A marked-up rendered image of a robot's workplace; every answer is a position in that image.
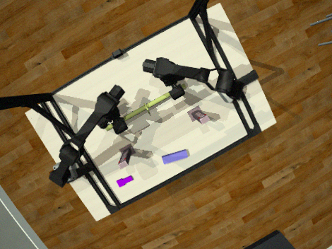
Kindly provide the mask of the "purple flat block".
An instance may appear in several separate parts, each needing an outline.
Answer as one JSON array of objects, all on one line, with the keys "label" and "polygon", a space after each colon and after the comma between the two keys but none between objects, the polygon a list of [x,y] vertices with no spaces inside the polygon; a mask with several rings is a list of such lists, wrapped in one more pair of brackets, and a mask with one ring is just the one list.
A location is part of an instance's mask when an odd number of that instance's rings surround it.
[{"label": "purple flat block", "polygon": [[130,175],[129,177],[126,177],[124,179],[121,178],[121,179],[117,180],[117,184],[118,184],[119,187],[121,187],[121,186],[124,186],[125,183],[128,183],[128,182],[130,182],[132,180],[133,180],[133,178]]}]

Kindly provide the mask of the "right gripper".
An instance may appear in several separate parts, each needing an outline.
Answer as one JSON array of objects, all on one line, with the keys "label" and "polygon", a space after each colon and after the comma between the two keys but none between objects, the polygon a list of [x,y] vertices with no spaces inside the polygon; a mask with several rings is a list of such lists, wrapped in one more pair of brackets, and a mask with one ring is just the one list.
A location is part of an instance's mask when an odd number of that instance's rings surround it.
[{"label": "right gripper", "polygon": [[117,109],[114,109],[114,112],[111,115],[107,115],[106,117],[110,118],[111,121],[113,121],[113,129],[116,134],[121,134],[122,132],[126,131],[128,129],[124,118],[120,117],[119,111],[117,112]]}]

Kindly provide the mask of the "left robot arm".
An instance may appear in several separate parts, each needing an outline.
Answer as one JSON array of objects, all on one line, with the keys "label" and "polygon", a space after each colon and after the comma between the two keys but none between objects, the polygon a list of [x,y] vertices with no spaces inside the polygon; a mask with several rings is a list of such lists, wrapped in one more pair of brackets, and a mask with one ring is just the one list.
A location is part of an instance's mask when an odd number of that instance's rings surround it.
[{"label": "left robot arm", "polygon": [[[175,64],[174,62],[171,62],[169,59],[164,57],[158,57],[156,58],[156,61],[146,59],[143,62],[142,67],[144,72],[153,74],[155,78],[170,79],[173,76],[176,76],[174,78],[175,84],[178,81],[184,80],[185,78],[195,79],[201,83],[205,83],[207,87],[209,87],[209,89],[211,89],[212,91],[225,93],[227,96],[229,96],[229,98],[233,100],[240,100],[244,88],[244,83],[238,80],[234,80],[235,74],[232,73],[232,71],[221,67],[215,69],[207,69],[201,67],[199,69],[190,66],[182,66]],[[210,71],[215,71],[217,69],[220,70],[220,72],[214,89],[214,87],[212,87],[207,81],[210,75]],[[228,91],[230,93],[228,93]],[[234,91],[234,93],[232,93],[232,91]],[[237,99],[237,97],[239,99]]]}]

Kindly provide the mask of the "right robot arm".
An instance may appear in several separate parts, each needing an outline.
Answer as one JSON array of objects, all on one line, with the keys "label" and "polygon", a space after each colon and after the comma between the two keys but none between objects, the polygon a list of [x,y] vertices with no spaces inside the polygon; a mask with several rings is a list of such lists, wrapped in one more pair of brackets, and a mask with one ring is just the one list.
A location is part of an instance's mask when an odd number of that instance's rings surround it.
[{"label": "right robot arm", "polygon": [[[125,91],[121,86],[114,85],[109,93],[105,91],[97,97],[95,110],[91,116],[79,129],[77,134],[74,134],[72,138],[68,139],[60,148],[59,158],[61,162],[59,164],[58,170],[53,170],[49,175],[49,179],[52,182],[56,183],[60,187],[63,187],[68,179],[71,178],[71,173],[68,169],[70,166],[73,166],[74,162],[77,163],[83,155],[84,143],[86,142],[87,137],[93,131],[99,121],[100,122],[97,125],[100,127],[100,129],[105,129],[108,126],[107,123],[112,122],[111,119],[106,116],[111,115],[114,112],[116,104],[120,103],[119,100],[124,94]],[[79,149],[77,150],[73,148],[70,143],[75,144]]]}]

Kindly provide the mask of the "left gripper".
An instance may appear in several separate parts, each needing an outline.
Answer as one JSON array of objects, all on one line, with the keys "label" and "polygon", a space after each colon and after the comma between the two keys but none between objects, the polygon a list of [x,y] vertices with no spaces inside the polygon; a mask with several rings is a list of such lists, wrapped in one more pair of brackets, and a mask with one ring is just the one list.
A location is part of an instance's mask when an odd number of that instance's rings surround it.
[{"label": "left gripper", "polygon": [[173,76],[170,79],[160,79],[165,85],[166,87],[171,86],[172,90],[169,91],[169,94],[172,96],[173,100],[176,100],[180,97],[182,97],[185,94],[184,89],[181,86],[178,86],[177,84],[174,83],[174,78],[176,76]]}]

